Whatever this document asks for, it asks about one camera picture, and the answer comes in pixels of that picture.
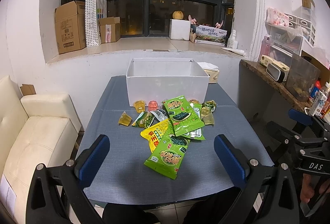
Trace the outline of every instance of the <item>sofa armrest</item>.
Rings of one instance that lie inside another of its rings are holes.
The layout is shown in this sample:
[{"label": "sofa armrest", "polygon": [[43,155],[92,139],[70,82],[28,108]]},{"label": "sofa armrest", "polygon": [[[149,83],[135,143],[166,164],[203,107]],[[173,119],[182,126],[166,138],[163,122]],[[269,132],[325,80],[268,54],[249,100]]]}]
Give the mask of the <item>sofa armrest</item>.
[{"label": "sofa armrest", "polygon": [[69,118],[77,133],[81,124],[68,94],[32,94],[21,99],[29,117],[61,117]]}]

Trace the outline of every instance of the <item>white bottle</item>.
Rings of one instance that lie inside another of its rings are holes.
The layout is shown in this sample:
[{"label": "white bottle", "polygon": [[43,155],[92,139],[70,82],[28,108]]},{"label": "white bottle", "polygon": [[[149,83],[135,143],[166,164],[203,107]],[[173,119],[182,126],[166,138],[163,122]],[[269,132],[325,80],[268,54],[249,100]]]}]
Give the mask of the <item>white bottle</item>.
[{"label": "white bottle", "polygon": [[328,99],[329,88],[330,88],[330,84],[328,82],[325,83],[325,86],[321,87],[321,89],[315,96],[313,105],[311,106],[311,109],[308,113],[309,115],[320,116],[320,112],[323,109],[326,100]]},{"label": "white bottle", "polygon": [[227,41],[227,48],[237,49],[237,43],[238,42],[236,41],[236,30],[233,29]]}]

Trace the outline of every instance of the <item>yellow tissue package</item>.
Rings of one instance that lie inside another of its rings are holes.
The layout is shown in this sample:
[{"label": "yellow tissue package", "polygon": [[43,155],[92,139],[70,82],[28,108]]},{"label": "yellow tissue package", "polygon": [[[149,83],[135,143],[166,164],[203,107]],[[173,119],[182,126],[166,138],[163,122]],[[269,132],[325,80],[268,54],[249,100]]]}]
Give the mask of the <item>yellow tissue package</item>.
[{"label": "yellow tissue package", "polygon": [[170,119],[166,119],[162,122],[159,122],[141,132],[141,136],[149,141],[149,147],[151,152],[155,150],[162,136],[167,130]]}]

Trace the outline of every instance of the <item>metal screw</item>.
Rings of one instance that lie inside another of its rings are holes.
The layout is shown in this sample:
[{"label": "metal screw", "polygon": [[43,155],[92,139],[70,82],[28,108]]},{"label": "metal screw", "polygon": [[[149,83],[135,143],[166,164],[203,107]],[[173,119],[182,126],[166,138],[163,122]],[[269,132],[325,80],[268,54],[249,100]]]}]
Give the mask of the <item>metal screw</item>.
[{"label": "metal screw", "polygon": [[253,166],[257,166],[259,162],[256,159],[251,159],[250,164],[252,164]]},{"label": "metal screw", "polygon": [[284,170],[287,170],[289,167],[286,163],[282,163],[281,164],[281,167],[284,169]]},{"label": "metal screw", "polygon": [[38,164],[38,165],[37,165],[37,170],[41,170],[43,167],[44,167],[43,164]]},{"label": "metal screw", "polygon": [[66,166],[70,167],[70,166],[73,166],[75,164],[75,161],[74,160],[67,160],[65,164],[66,164]]}]

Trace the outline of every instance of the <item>window sill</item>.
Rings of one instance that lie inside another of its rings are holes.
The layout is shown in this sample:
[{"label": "window sill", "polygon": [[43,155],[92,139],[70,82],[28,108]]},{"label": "window sill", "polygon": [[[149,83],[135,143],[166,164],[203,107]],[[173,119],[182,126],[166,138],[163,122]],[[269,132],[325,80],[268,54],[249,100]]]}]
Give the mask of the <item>window sill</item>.
[{"label": "window sill", "polygon": [[133,37],[121,38],[117,42],[104,43],[99,46],[86,47],[82,50],[57,55],[53,59],[48,61],[47,64],[55,63],[66,59],[82,57],[85,55],[95,55],[132,50],[143,50],[150,52],[194,51],[215,53],[220,55],[227,55],[233,58],[245,59],[245,57],[223,50],[220,46],[217,45],[192,43],[190,41],[184,40],[171,40],[170,38],[165,37]]}]

